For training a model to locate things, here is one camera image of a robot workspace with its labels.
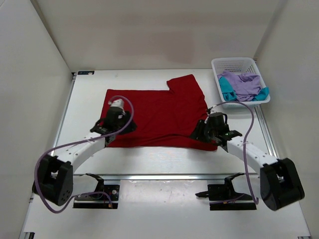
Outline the red t shirt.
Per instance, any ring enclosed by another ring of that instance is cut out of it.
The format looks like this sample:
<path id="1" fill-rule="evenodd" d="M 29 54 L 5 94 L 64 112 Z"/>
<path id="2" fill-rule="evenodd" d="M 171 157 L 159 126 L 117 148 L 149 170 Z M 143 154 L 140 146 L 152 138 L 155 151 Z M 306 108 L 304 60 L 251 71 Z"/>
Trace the red t shirt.
<path id="1" fill-rule="evenodd" d="M 106 91 L 101 117 L 109 109 L 109 100 L 123 96 L 134 108 L 133 121 L 137 129 L 117 135 L 110 147 L 183 147 L 215 151 L 216 145 L 190 138 L 199 120 L 207 117 L 205 96 L 195 77 L 190 74 L 167 81 L 168 90 L 114 90 Z"/>

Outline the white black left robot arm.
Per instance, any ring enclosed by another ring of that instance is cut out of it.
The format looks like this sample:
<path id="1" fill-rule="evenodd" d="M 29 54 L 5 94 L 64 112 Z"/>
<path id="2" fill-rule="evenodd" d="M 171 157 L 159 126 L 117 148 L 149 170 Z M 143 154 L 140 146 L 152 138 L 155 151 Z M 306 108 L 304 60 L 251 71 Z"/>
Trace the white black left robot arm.
<path id="1" fill-rule="evenodd" d="M 57 213 L 49 202 L 66 208 L 70 201 L 82 195 L 93 199 L 107 198 L 103 180 L 93 173 L 79 177 L 74 172 L 90 157 L 108 147 L 117 135 L 136 130 L 133 121 L 134 111 L 121 107 L 110 107 L 105 118 L 97 120 L 90 132 L 81 140 L 65 144 L 66 150 L 60 155 L 44 153 L 36 163 L 33 192 L 53 213 Z"/>

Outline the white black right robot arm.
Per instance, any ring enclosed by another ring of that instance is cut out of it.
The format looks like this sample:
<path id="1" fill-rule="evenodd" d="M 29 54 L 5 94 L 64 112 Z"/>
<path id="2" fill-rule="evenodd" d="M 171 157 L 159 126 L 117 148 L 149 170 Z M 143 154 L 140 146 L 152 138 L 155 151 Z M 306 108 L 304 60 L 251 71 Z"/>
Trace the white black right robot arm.
<path id="1" fill-rule="evenodd" d="M 249 143 L 240 132 L 230 130 L 226 114 L 211 113 L 205 120 L 199 120 L 190 138 L 214 143 L 258 175 L 249 179 L 247 172 L 236 173 L 224 178 L 223 184 L 210 184 L 206 192 L 197 193 L 197 197 L 210 200 L 212 209 L 225 210 L 226 204 L 231 210 L 255 209 L 248 204 L 240 207 L 236 201 L 261 199 L 269 209 L 276 211 L 305 197 L 293 161 L 271 156 Z"/>

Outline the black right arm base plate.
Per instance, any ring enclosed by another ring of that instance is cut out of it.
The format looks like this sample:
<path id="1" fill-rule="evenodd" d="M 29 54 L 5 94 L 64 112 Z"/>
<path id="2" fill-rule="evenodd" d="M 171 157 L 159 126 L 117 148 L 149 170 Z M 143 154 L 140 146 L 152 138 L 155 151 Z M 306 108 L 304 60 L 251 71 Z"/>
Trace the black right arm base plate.
<path id="1" fill-rule="evenodd" d="M 210 211 L 252 211 L 257 210 L 252 196 L 236 192 L 233 180 L 244 173 L 237 173 L 224 178 L 224 184 L 208 184 L 207 191 L 195 193 L 197 198 L 208 198 Z"/>

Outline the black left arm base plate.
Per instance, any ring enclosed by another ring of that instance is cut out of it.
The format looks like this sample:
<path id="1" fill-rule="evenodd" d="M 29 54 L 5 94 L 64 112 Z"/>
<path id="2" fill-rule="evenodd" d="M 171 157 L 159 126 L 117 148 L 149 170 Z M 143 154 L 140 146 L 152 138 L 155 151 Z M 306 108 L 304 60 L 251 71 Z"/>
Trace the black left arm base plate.
<path id="1" fill-rule="evenodd" d="M 117 209 L 120 196 L 120 181 L 107 180 L 99 175 L 84 174 L 73 178 L 73 208 Z"/>

